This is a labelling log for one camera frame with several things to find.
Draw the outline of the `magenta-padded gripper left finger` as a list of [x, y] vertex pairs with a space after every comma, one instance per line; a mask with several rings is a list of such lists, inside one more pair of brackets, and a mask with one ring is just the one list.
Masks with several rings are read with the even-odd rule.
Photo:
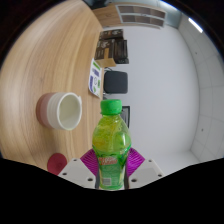
[[80, 159], [72, 158], [59, 173], [59, 177], [89, 189], [99, 188], [99, 166], [93, 149]]

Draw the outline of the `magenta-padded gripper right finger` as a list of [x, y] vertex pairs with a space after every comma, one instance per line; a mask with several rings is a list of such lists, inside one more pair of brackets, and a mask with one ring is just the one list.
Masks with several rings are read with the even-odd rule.
[[145, 159], [137, 150], [129, 150], [126, 161], [125, 188], [135, 189], [161, 179], [164, 173], [153, 159]]

